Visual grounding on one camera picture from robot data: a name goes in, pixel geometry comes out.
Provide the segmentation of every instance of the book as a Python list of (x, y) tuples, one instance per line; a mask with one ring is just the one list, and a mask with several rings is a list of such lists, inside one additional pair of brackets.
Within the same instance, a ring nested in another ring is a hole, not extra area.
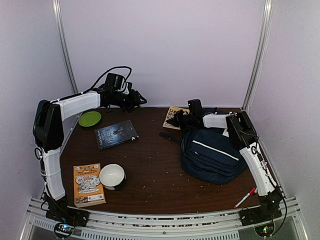
[(104, 204), (104, 187), (100, 183), (100, 163), (74, 166), (74, 205), (78, 208)]
[(97, 129), (95, 136), (100, 150), (139, 138), (131, 120)]
[(181, 107), (177, 107), (177, 106), (170, 106), (169, 109), (168, 109), (168, 112), (166, 113), (165, 120), (164, 120), (164, 123), (163, 123), (162, 127), (168, 128), (168, 129), (181, 130), (179, 126), (173, 126), (170, 123), (166, 122), (167, 120), (172, 119), (174, 117), (175, 113), (180, 111), (180, 110), (183, 110), (183, 111), (185, 111), (187, 113), (190, 112), (189, 109), (187, 109), (187, 108), (181, 108)]

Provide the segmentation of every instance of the green bowl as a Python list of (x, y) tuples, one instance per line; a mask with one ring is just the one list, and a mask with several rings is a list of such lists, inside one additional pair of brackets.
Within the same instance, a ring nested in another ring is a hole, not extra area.
[(96, 125), (101, 120), (101, 114), (97, 111), (89, 111), (83, 114), (79, 119), (79, 124), (82, 127), (91, 127)]

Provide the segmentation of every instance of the brown wooden table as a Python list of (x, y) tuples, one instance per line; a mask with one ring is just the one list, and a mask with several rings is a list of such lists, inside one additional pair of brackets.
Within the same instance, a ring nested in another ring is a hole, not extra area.
[[(88, 209), (127, 214), (184, 214), (229, 210), (253, 187), (247, 168), (228, 184), (215, 185), (186, 174), (181, 168), (180, 146), (158, 136), (159, 132), (182, 137), (182, 132), (163, 128), (167, 108), (140, 108), (131, 113), (120, 109), (98, 109), (101, 121), (89, 128), (77, 125), (61, 156), (63, 185), (70, 206), (74, 206), (73, 166), (100, 163), (101, 167), (117, 163), (127, 174), (119, 191), (105, 190), (107, 203)], [(139, 134), (133, 142), (98, 149), (95, 129), (131, 120)], [(259, 204), (250, 196), (241, 207)]]

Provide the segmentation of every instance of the navy blue backpack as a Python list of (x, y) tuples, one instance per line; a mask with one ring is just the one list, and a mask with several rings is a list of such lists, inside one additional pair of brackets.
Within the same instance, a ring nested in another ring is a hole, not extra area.
[(185, 129), (182, 141), (161, 132), (181, 143), (181, 165), (189, 175), (212, 184), (226, 184), (236, 178), (247, 163), (234, 149), (221, 128)]

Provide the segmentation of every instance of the white wall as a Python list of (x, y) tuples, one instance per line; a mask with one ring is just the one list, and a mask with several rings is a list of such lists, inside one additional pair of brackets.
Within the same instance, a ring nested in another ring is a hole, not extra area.
[(288, 197), (319, 239), (320, 1), (277, 0), (249, 115)]
[(133, 88), (149, 106), (186, 106), (200, 98), (204, 106), (239, 107), (255, 60), (264, 2), (61, 1), (78, 88), (84, 91), (113, 66), (128, 65)]
[(72, 92), (51, 0), (0, 0), (0, 33), (0, 239), (13, 240), (43, 190), (32, 134), (38, 102)]

